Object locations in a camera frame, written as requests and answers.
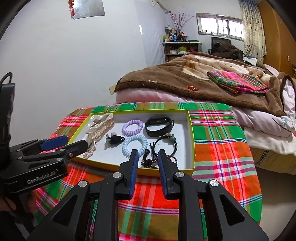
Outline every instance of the green bead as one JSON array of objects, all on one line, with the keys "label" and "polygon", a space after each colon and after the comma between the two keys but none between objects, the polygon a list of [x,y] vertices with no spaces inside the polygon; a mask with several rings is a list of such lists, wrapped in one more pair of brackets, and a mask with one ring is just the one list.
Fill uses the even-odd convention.
[{"label": "green bead", "polygon": [[169,139],[171,142],[174,142],[176,140],[176,137],[171,136]]}]

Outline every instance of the patterned curtain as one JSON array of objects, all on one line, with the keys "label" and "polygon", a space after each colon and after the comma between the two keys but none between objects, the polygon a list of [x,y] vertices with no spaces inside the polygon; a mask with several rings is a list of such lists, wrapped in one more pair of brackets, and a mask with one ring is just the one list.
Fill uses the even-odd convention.
[{"label": "patterned curtain", "polygon": [[266,55],[263,24],[256,0],[239,0],[244,22],[244,55],[264,60]]}]

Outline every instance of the tiled floor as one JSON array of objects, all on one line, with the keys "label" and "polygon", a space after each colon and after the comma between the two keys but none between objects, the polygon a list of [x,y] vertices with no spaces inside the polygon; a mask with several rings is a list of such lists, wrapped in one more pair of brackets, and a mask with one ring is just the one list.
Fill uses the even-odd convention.
[{"label": "tiled floor", "polygon": [[296,209],[296,176],[257,168],[262,190],[261,228],[273,241]]}]

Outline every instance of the decorative branch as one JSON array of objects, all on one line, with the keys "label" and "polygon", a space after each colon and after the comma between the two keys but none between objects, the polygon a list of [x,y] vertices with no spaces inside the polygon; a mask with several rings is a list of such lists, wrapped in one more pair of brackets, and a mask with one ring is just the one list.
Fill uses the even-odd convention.
[{"label": "decorative branch", "polygon": [[183,13],[181,15],[181,12],[179,12],[179,19],[177,18],[176,13],[171,13],[170,17],[173,20],[173,23],[176,27],[176,29],[179,31],[179,33],[181,33],[182,28],[184,27],[184,25],[193,18],[193,16],[190,17],[190,13]]}]

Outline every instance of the dark jacket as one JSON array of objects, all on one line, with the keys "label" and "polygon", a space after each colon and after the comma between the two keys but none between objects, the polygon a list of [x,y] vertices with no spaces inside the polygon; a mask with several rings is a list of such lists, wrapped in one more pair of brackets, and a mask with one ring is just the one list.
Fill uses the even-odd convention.
[{"label": "dark jacket", "polygon": [[222,58],[240,60],[243,62],[243,51],[227,42],[219,42],[214,44],[213,55]]}]

